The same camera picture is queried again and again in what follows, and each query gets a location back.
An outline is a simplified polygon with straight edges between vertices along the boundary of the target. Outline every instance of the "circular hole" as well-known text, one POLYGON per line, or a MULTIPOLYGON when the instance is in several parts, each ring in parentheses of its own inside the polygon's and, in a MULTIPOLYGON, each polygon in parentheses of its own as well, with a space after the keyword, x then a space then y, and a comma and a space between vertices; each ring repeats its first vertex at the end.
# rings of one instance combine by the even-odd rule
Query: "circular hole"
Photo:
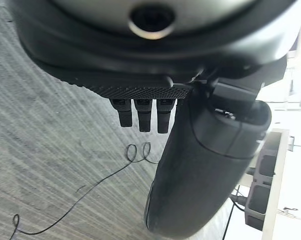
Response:
POLYGON ((145 5, 134 9, 131 21, 141 30, 154 33, 168 28, 174 22, 173 11, 162 5, 145 5))

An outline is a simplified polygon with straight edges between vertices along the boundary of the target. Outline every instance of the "black plastic housing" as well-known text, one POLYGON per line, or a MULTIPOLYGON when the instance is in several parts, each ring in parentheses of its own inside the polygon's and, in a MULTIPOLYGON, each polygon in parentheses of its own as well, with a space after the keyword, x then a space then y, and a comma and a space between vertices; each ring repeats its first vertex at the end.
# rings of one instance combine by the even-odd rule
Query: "black plastic housing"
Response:
POLYGON ((213 217, 261 149, 271 110, 257 101, 248 119, 215 111, 198 88, 178 106, 145 208, 151 232, 185 239, 213 217))
POLYGON ((216 67, 219 77, 237 72, 242 78, 251 74, 244 66, 283 57, 301 26, 301 0, 259 0, 210 29, 146 40, 90 26, 50 0, 6 1, 29 56, 51 75, 88 88, 169 89, 192 82, 201 69, 216 67))

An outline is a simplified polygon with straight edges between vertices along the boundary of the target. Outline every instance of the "vr controller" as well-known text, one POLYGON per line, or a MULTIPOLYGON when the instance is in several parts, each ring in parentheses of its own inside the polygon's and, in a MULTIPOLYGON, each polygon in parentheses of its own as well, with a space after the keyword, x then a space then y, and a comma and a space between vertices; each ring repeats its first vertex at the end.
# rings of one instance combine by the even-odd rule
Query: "vr controller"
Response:
POLYGON ((185 239, 225 202, 261 149, 271 111, 256 101, 281 80, 301 0, 7 0, 25 52, 61 81, 110 100, 122 127, 170 132, 144 221, 185 239))

